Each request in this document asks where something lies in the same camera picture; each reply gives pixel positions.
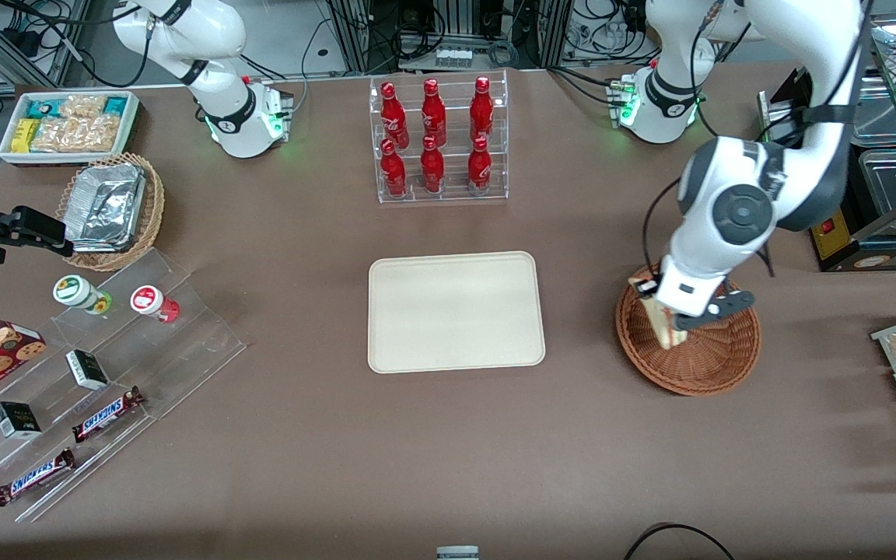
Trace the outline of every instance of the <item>bottle lid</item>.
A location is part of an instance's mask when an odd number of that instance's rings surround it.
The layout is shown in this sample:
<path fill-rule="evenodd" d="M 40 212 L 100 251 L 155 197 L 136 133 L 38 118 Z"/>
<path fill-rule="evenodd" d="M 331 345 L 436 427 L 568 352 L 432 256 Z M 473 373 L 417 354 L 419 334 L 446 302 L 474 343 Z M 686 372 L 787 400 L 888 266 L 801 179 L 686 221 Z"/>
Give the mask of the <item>bottle lid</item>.
<path fill-rule="evenodd" d="M 142 315 L 150 315 L 161 309 L 164 294 L 154 286 L 140 286 L 131 296 L 131 307 Z"/>
<path fill-rule="evenodd" d="M 383 82 L 380 86 L 380 92 L 383 93 L 383 99 L 391 100 L 396 98 L 396 86 L 392 82 Z"/>
<path fill-rule="evenodd" d="M 78 274 L 68 274 L 54 284 L 54 300 L 65 305 L 84 303 L 89 297 L 92 287 L 85 278 Z"/>

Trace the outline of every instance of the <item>wicker basket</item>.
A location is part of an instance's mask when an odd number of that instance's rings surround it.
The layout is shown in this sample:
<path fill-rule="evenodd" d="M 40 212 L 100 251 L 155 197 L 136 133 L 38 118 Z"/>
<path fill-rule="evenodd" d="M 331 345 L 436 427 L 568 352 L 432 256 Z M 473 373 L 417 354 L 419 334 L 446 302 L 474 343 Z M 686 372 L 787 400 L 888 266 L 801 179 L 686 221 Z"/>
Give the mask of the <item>wicker basket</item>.
<path fill-rule="evenodd" d="M 96 272 L 120 270 L 142 257 L 157 238 L 157 231 L 161 228 L 161 212 L 164 212 L 164 187 L 161 185 L 161 177 L 157 176 L 152 164 L 147 163 L 146 159 L 136 156 L 134 153 L 121 153 L 119 156 L 100 159 L 99 162 L 92 162 L 89 166 L 115 166 L 118 163 L 134 163 L 135 166 L 143 167 L 147 173 L 147 184 L 143 194 L 145 197 L 140 205 L 134 246 L 122 253 L 75 253 L 69 258 L 65 258 L 65 261 L 72 265 L 92 269 Z M 58 211 L 54 213 L 57 219 L 64 217 L 65 209 L 68 209 L 68 198 L 75 186 L 75 177 L 68 181 L 68 188 L 65 188 L 65 193 L 61 196 L 61 204 L 58 206 Z"/>
<path fill-rule="evenodd" d="M 646 272 L 641 269 L 635 275 Z M 724 286 L 719 287 L 718 295 L 724 294 Z M 760 354 L 760 323 L 751 308 L 698 327 L 683 344 L 664 350 L 629 285 L 618 300 L 614 325 L 621 346 L 641 373 L 663 389 L 691 397 L 733 389 L 753 371 Z"/>

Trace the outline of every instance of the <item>table surface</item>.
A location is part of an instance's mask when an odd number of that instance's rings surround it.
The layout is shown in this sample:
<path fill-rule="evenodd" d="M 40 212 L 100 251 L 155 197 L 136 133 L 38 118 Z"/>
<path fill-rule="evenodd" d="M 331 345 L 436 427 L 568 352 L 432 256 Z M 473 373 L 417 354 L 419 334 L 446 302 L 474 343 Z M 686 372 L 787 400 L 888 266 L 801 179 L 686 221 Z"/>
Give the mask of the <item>table surface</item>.
<path fill-rule="evenodd" d="M 708 119 L 753 137 L 754 94 L 789 70 L 717 68 Z M 821 274 L 806 234 L 776 234 L 775 279 L 756 260 L 733 274 L 758 299 L 753 375 L 673 396 L 633 369 L 612 310 L 645 208 L 703 128 L 647 145 L 551 75 L 511 72 L 507 203 L 380 207 L 368 85 L 313 82 L 292 141 L 252 160 L 210 142 L 187 89 L 138 90 L 135 150 L 167 191 L 157 246 L 251 346 L 36 523 L 0 510 L 0 558 L 417 559 L 473 543 L 487 560 L 607 559 L 664 521 L 740 559 L 896 558 L 896 386 L 868 337 L 896 324 L 896 273 Z M 52 212 L 71 173 L 4 164 L 0 209 Z M 654 247 L 679 221 L 659 207 Z M 540 365 L 370 371 L 371 263 L 509 250 L 537 260 Z M 50 286 L 69 272 L 10 249 L 0 319 L 57 314 Z M 636 558 L 718 557 L 653 541 Z"/>

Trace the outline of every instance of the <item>small bottle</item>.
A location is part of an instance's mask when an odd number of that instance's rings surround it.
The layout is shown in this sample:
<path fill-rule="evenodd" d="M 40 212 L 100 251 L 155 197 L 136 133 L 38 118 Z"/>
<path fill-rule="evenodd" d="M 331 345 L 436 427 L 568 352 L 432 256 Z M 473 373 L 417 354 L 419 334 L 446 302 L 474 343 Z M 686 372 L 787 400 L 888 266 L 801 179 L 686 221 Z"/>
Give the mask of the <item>small bottle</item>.
<path fill-rule="evenodd" d="M 448 142 L 448 118 L 445 115 L 445 102 L 438 93 L 438 81 L 431 78 L 424 81 L 424 105 L 420 107 L 424 118 L 424 135 L 432 135 L 437 145 Z"/>
<path fill-rule="evenodd" d="M 493 159 L 486 152 L 486 137 L 476 138 L 469 155 L 469 192 L 473 196 L 483 196 L 490 189 L 490 164 Z"/>
<path fill-rule="evenodd" d="M 469 135 L 473 142 L 480 135 L 488 137 L 493 132 L 493 98 L 490 97 L 490 79 L 484 75 L 476 78 L 476 95 L 469 106 Z"/>
<path fill-rule="evenodd" d="M 424 137 L 424 152 L 420 155 L 420 167 L 424 170 L 424 188 L 430 194 L 441 194 L 445 187 L 445 159 L 438 149 L 433 135 Z"/>
<path fill-rule="evenodd" d="M 406 196 L 406 167 L 403 166 L 403 159 L 396 153 L 396 145 L 391 139 L 383 138 L 380 148 L 383 150 L 380 167 L 383 167 L 383 181 L 387 184 L 389 196 L 404 198 Z"/>
<path fill-rule="evenodd" d="M 78 274 L 68 274 L 54 284 L 54 300 L 68 307 L 84 309 L 89 315 L 102 315 L 113 305 L 113 297 Z"/>
<path fill-rule="evenodd" d="M 153 317 L 161 323 L 178 319 L 178 302 L 164 295 L 154 286 L 140 286 L 131 296 L 131 307 L 140 315 Z"/>
<path fill-rule="evenodd" d="M 396 88 L 385 82 L 380 91 L 383 92 L 383 128 L 387 137 L 396 143 L 396 149 L 406 149 L 410 145 L 410 135 L 406 131 L 406 111 L 396 99 Z"/>

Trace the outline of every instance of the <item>coca-cola bottle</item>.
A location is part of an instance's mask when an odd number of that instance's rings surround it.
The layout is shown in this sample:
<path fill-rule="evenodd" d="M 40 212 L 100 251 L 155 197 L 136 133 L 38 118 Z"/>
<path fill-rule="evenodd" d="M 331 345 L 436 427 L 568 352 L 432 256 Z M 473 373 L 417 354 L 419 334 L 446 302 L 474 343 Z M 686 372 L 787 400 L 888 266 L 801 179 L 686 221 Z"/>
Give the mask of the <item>coca-cola bottle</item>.
<path fill-rule="evenodd" d="M 441 156 L 434 135 L 424 137 L 424 152 L 420 155 L 420 167 L 424 170 L 424 188 L 430 194 L 440 194 L 445 187 L 445 159 Z"/>
<path fill-rule="evenodd" d="M 480 135 L 488 137 L 493 131 L 493 98 L 490 97 L 490 79 L 484 75 L 476 78 L 476 95 L 469 106 L 469 135 L 472 141 Z"/>
<path fill-rule="evenodd" d="M 473 196 L 482 196 L 490 189 L 490 164 L 493 159 L 486 152 L 486 137 L 480 135 L 472 142 L 473 150 L 469 155 L 469 192 Z"/>
<path fill-rule="evenodd" d="M 391 139 L 383 138 L 380 148 L 383 150 L 380 167 L 383 167 L 383 181 L 387 184 L 389 196 L 404 198 L 406 196 L 406 167 L 403 166 L 403 159 L 396 153 L 396 145 Z"/>
<path fill-rule="evenodd" d="M 396 148 L 406 149 L 410 145 L 410 135 L 406 131 L 406 111 L 396 99 L 396 88 L 385 82 L 380 91 L 383 92 L 383 128 L 387 137 L 395 142 Z"/>
<path fill-rule="evenodd" d="M 437 79 L 424 81 L 424 105 L 420 107 L 424 118 L 424 134 L 432 135 L 438 146 L 448 142 L 448 120 L 445 116 L 445 102 L 438 94 Z"/>

